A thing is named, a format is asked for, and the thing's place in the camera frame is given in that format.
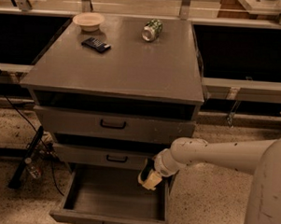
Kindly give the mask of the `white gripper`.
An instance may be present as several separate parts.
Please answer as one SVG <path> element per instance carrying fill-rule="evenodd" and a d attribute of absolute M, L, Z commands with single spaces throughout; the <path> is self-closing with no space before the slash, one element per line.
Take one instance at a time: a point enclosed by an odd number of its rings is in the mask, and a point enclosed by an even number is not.
<path fill-rule="evenodd" d="M 181 165 L 172 156 L 170 148 L 164 149 L 155 156 L 154 168 L 157 172 L 151 171 L 146 182 L 142 185 L 144 188 L 155 190 L 161 183 L 163 176 L 172 176 L 181 169 Z"/>

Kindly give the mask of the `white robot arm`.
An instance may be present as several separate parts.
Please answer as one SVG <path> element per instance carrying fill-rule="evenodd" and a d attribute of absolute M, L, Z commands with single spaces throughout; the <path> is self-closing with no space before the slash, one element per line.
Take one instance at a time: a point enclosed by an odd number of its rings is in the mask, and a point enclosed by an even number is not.
<path fill-rule="evenodd" d="M 207 162 L 253 176 L 244 224 L 281 224 L 281 138 L 228 143 L 177 138 L 145 166 L 137 181 L 154 190 L 189 163 Z"/>

